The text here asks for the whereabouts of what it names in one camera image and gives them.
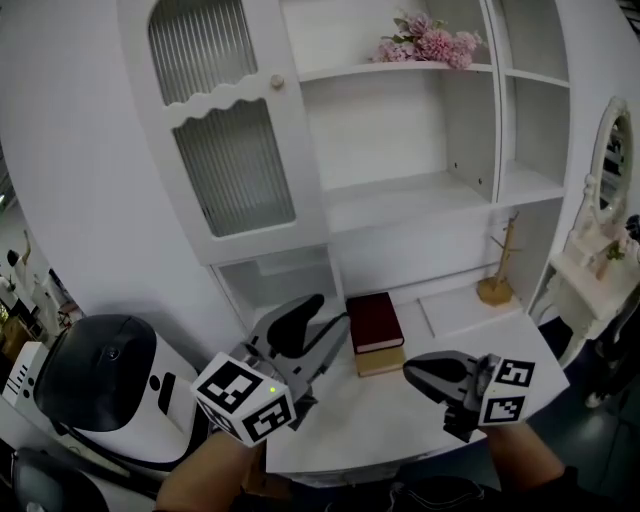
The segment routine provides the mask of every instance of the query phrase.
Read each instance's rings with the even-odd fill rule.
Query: cabinet door
[[[279,0],[118,0],[136,108],[203,265],[326,243]]]

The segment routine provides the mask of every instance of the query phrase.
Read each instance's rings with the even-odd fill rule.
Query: ribbed glass panel
[[[295,220],[263,99],[212,110],[202,119],[189,119],[173,133],[215,236]]]
[[[149,41],[165,105],[258,70],[241,0],[160,0]]]

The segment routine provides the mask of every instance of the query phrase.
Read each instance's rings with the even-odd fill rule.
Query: round door knob
[[[284,77],[282,75],[273,75],[271,77],[271,87],[279,91],[284,86]]]

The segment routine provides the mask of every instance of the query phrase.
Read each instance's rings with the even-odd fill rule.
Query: stack of books
[[[404,336],[388,293],[347,300],[351,339],[360,377],[400,370]]]

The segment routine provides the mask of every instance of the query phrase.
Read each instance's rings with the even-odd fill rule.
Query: human arm
[[[24,237],[27,240],[27,249],[24,251],[24,254],[22,255],[22,263],[24,263],[25,265],[27,264],[27,260],[29,259],[29,256],[31,256],[31,242],[29,241],[29,234],[27,233],[27,230],[24,230]]]
[[[529,491],[564,475],[565,465],[526,423],[482,431],[503,491]]]
[[[226,512],[240,492],[256,450],[226,433],[212,435],[164,481],[157,510]]]

